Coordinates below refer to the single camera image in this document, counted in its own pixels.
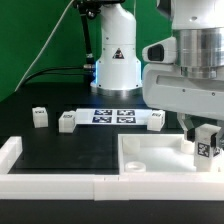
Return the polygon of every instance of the black table surface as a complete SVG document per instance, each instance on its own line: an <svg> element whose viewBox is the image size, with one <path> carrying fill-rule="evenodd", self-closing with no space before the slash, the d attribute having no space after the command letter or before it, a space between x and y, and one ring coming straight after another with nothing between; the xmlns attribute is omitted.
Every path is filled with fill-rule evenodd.
<svg viewBox="0 0 224 224"><path fill-rule="evenodd" d="M49 127L35 129L32 108L44 106ZM58 118L77 108L147 109L141 96L119 99L91 94L82 84L35 83L0 103L0 144L22 136L23 153L10 174L118 174L118 134L151 133L144 126L78 125L58 132ZM162 133L180 133L169 114ZM219 201L1 200L0 223L223 223Z"/></svg>

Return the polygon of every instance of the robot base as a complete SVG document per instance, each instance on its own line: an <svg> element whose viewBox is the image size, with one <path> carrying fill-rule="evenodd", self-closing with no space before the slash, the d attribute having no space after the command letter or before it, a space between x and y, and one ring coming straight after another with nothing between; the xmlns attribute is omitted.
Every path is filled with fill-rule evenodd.
<svg viewBox="0 0 224 224"><path fill-rule="evenodd" d="M112 96L112 97L116 96L121 98L127 98L134 95L140 95L142 93L142 87L130 90L111 90L111 89L102 89L100 87L91 85L91 92L104 96Z"/></svg>

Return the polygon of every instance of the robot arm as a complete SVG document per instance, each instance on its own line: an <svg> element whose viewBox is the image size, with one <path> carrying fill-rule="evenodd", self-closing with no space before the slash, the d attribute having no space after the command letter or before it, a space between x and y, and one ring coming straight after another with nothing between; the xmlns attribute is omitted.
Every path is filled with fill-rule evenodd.
<svg viewBox="0 0 224 224"><path fill-rule="evenodd" d="M158 0L172 21L172 37L143 50L143 98L152 108L224 121L224 0ZM223 147L224 124L216 145Z"/></svg>

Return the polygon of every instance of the white rectangular bar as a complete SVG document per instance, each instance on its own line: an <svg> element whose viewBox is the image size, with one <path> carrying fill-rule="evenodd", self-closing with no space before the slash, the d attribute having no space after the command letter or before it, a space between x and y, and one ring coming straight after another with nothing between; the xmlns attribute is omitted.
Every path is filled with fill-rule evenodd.
<svg viewBox="0 0 224 224"><path fill-rule="evenodd" d="M21 137L10 137L0 149L0 174L7 174L22 153Z"/></svg>

